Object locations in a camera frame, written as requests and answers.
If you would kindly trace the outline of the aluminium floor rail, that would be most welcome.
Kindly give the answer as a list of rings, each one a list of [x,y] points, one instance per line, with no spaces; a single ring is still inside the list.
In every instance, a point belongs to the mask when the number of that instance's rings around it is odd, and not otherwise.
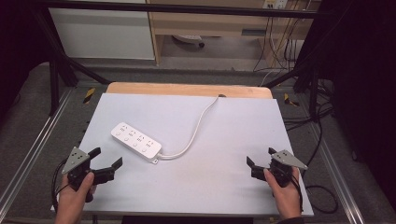
[[[340,169],[337,166],[337,163],[328,147],[328,144],[324,137],[319,137],[321,135],[321,131],[319,125],[316,123],[311,123],[310,128],[312,130],[312,134],[315,136],[317,140],[320,140],[319,143],[319,151],[321,154],[321,158],[329,172],[330,178],[334,185],[337,196],[340,200],[341,205],[344,208],[346,216],[349,220],[350,224],[365,224],[364,218],[361,214],[361,210],[357,206],[354,197],[349,189],[347,182],[344,179]]]
[[[68,104],[71,94],[75,91],[74,88],[67,88],[63,93],[60,101],[59,107],[55,110],[54,114],[49,116],[44,124],[43,128],[40,130],[37,138],[29,148],[29,151],[25,155],[21,165],[17,169],[17,172],[11,179],[7,188],[3,191],[0,196],[0,222],[5,218],[7,212],[11,205],[13,204],[15,198],[17,197],[21,187],[29,175],[32,167],[35,164],[41,150],[46,145],[52,130],[57,124],[60,116],[64,112],[65,107]]]

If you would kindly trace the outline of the person's left hand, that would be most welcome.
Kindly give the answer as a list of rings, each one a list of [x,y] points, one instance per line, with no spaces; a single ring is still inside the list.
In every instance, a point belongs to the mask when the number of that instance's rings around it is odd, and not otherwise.
[[[80,218],[81,220],[82,210],[86,202],[86,195],[88,192],[94,193],[95,191],[93,180],[94,174],[87,174],[78,191],[74,191],[68,186],[67,175],[64,175],[62,180],[62,187],[64,189],[60,192],[56,217],[73,217]]]

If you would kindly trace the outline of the white wall socket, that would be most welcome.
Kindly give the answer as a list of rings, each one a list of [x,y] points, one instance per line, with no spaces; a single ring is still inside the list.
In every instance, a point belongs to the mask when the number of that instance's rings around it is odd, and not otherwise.
[[[263,0],[263,8],[268,9],[284,9],[288,0]]]

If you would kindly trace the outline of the white cabinet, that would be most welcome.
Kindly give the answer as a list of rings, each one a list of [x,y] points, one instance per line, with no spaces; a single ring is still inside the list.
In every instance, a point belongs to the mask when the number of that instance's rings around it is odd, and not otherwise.
[[[66,54],[73,58],[155,58],[147,12],[49,10]]]

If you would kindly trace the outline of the grey chair base foot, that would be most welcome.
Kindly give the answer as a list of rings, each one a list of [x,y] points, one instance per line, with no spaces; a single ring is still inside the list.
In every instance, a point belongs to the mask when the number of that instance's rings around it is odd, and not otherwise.
[[[178,41],[197,45],[199,48],[203,48],[205,43],[199,35],[174,35],[174,38]]]

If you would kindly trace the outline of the black metal crossbar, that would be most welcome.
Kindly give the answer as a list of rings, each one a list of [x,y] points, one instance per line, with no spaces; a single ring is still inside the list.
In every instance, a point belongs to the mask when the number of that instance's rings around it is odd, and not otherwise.
[[[331,16],[331,14],[327,12],[297,11],[297,10],[286,10],[286,9],[210,7],[210,6],[138,4],[138,3],[67,1],[67,0],[35,0],[35,3],[38,6],[42,6],[42,7],[88,9],[88,10],[190,13],[190,14],[278,17],[278,18],[297,18],[297,19],[322,19]]]

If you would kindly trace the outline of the black metal stand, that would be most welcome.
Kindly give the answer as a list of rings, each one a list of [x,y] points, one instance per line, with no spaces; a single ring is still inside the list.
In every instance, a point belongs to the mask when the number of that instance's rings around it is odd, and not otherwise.
[[[75,70],[98,81],[101,84],[108,85],[111,83],[93,71],[89,70],[82,64],[70,58],[64,51],[61,39],[56,31],[56,27],[50,24],[51,17],[47,9],[32,7],[31,12],[35,18],[41,33],[46,39],[46,46],[49,49],[49,77],[50,77],[50,112],[52,116],[60,107],[60,87],[59,78],[61,78],[67,87],[76,87],[78,84]]]
[[[265,88],[272,89],[276,85],[292,78],[297,77],[293,89],[297,93],[301,93],[309,89],[309,107],[308,115],[314,121],[318,121],[317,99],[318,99],[318,70],[319,65],[317,59],[313,56],[307,56],[301,60],[293,70],[287,74],[278,77],[264,85]]]

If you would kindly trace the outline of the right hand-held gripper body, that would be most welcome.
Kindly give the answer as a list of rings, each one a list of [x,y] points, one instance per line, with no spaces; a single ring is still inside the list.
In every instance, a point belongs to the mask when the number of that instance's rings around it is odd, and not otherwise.
[[[268,171],[274,176],[277,184],[281,188],[285,188],[292,180],[292,168],[297,167],[307,170],[308,166],[297,159],[294,155],[286,149],[278,151],[270,155],[271,162],[269,163]]]

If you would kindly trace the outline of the white table board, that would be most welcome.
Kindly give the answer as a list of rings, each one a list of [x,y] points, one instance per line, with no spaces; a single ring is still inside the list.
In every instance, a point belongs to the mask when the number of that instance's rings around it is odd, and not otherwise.
[[[166,160],[151,163],[118,142],[110,132],[121,122],[158,141]],[[276,206],[247,156],[265,166],[268,148],[289,149],[290,140],[274,99],[105,93],[79,147],[101,148],[94,169],[123,160],[86,212],[262,217]]]

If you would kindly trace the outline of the white power strip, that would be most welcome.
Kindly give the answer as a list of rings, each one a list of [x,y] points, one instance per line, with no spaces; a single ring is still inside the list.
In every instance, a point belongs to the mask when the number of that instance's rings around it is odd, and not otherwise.
[[[110,133],[118,142],[141,158],[154,164],[158,162],[162,145],[156,140],[125,122],[119,123]]]

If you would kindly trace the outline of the person's right hand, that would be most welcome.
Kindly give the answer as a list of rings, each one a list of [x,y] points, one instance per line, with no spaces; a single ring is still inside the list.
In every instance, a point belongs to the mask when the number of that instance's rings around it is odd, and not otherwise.
[[[266,182],[271,188],[276,201],[276,208],[282,220],[300,217],[302,215],[299,190],[289,183],[282,188],[276,182],[273,174],[265,169],[263,171]]]

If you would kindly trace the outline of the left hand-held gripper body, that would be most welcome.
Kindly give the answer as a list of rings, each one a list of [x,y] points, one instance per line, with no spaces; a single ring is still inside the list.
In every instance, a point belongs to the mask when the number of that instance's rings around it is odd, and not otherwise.
[[[91,158],[88,153],[77,147],[72,149],[66,160],[62,174],[67,175],[68,184],[74,191],[78,191],[87,174],[97,174],[97,171],[91,168],[91,160],[94,158]]]

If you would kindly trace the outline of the wooden table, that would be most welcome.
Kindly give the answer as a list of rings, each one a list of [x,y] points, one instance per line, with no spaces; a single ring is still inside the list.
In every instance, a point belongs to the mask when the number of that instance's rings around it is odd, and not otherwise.
[[[144,82],[113,82],[106,93],[132,93],[156,95],[217,96],[223,94],[233,98],[272,99],[273,94],[267,88],[239,85],[198,85]]]

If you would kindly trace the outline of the wooden desk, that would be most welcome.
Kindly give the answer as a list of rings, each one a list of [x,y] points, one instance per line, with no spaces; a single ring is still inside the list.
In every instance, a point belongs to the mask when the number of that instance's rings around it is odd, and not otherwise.
[[[263,0],[146,0],[149,4],[210,7],[263,8]],[[284,9],[316,11],[321,0],[288,0]],[[234,15],[208,15],[150,12],[148,14],[155,60],[162,59],[163,38],[167,35],[244,36],[256,38],[264,58],[273,67],[286,40],[304,40],[312,24],[310,19],[259,18]]]

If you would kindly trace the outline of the black curtain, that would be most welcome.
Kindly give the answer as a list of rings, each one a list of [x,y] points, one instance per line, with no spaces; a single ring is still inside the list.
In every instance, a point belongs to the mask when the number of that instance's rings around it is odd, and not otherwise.
[[[396,211],[396,0],[321,0],[299,62],[319,64],[351,147]]]
[[[0,0],[0,121],[14,103],[29,72],[47,62],[44,36],[29,0]]]

